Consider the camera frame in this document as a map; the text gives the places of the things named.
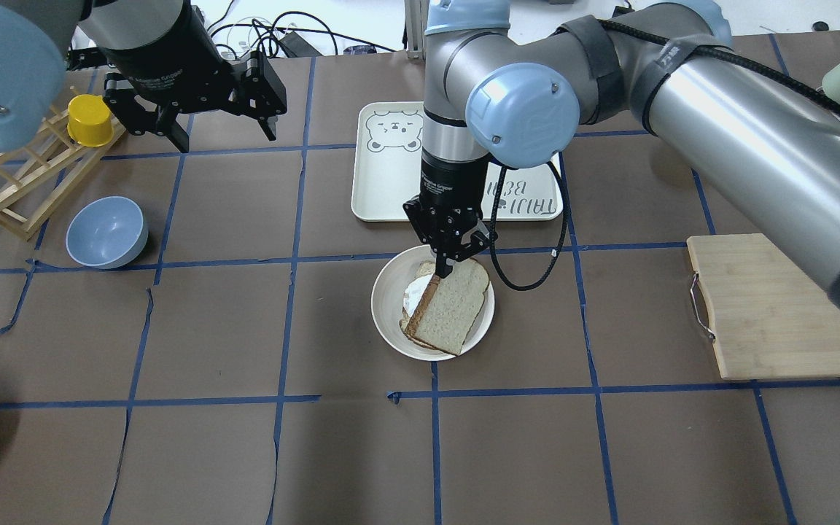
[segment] plate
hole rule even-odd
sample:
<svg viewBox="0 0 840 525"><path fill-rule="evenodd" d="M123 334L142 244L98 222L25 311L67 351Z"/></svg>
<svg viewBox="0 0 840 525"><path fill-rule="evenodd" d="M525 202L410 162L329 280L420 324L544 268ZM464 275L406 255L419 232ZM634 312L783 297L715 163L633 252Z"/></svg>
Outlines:
<svg viewBox="0 0 840 525"><path fill-rule="evenodd" d="M378 333L394 350L420 361L445 361L455 356L438 350L425 349L407 339L404 332L400 331L404 289L416 279L417 269L424 260L433 260L433 253L426 245L408 249L394 256L394 259L388 260L387 265L384 265L378 273L374 287L371 288L371 319L374 319L374 326L378 329ZM488 327L491 326L493 316L494 287L489 284L484 295L484 304L472 324L466 342L462 345L460 355L468 352L481 341Z"/></svg>
<svg viewBox="0 0 840 525"><path fill-rule="evenodd" d="M376 102L359 113L352 213L365 222L405 222L403 204L420 192L422 102ZM553 156L559 166L559 154ZM501 168L488 164L481 210L491 216ZM498 220L552 220L561 213L550 167L507 171Z"/></svg>

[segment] tiled surface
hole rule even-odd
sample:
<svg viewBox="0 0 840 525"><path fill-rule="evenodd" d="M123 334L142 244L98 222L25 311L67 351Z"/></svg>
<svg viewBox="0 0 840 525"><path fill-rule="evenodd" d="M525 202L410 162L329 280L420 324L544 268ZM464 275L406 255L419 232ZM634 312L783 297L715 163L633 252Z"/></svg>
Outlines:
<svg viewBox="0 0 840 525"><path fill-rule="evenodd" d="M793 71L840 57L840 34L777 40ZM767 36L736 48L782 67ZM840 523L840 380L722 382L691 315L686 238L753 230L707 174L627 113L580 129L574 248L533 292L493 273L486 339L417 362L369 310L417 241L349 196L357 113L420 99L422 67L276 67L277 143L221 115L194 117L187 155L127 139L40 249L0 237L0 327L19 312L0 335L0 524ZM76 268L66 224L111 193L146 209L151 245ZM500 230L514 281L543 272L557 224Z"/></svg>

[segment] wooden cutting board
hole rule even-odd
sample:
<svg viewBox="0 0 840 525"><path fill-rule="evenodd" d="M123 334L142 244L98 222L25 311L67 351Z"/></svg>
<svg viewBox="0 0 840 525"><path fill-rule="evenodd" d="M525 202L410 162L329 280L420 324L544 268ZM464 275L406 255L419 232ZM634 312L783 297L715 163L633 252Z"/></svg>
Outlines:
<svg viewBox="0 0 840 525"><path fill-rule="evenodd" d="M840 378L840 311L765 236L694 236L725 379Z"/></svg>

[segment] gray strap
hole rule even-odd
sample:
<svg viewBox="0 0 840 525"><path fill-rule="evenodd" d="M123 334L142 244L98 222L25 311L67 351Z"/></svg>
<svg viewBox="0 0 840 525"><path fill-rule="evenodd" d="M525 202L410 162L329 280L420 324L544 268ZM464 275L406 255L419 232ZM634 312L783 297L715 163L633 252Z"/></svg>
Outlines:
<svg viewBox="0 0 840 525"><path fill-rule="evenodd" d="M589 74L598 87L598 107L584 123L594 124L619 113L624 101L624 79L618 51L614 49L607 31L593 16L567 21L560 28L583 45L589 61Z"/></svg>
<svg viewBox="0 0 840 525"><path fill-rule="evenodd" d="M654 136L656 133L650 129L649 120L653 97L666 79L669 79L670 74L679 69L700 46L725 47L730 50L730 47L715 39L711 34L690 34L690 36L681 36L679 39L671 39L663 46L660 56L647 64L637 82L634 83L634 89L631 90L631 113L644 125L644 129Z"/></svg>

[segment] white tray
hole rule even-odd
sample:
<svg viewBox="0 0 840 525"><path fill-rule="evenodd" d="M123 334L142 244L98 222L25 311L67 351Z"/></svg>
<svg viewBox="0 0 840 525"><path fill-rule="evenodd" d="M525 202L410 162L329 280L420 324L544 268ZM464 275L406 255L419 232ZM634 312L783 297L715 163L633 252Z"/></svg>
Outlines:
<svg viewBox="0 0 840 525"><path fill-rule="evenodd" d="M387 129L386 133L374 130ZM422 102L376 102L359 113L359 138L352 182L352 213L366 222L406 222L403 204L420 192ZM559 166L559 154L553 157ZM491 216L501 168L488 166L481 211ZM552 220L562 195L549 167L507 171L499 220Z"/></svg>

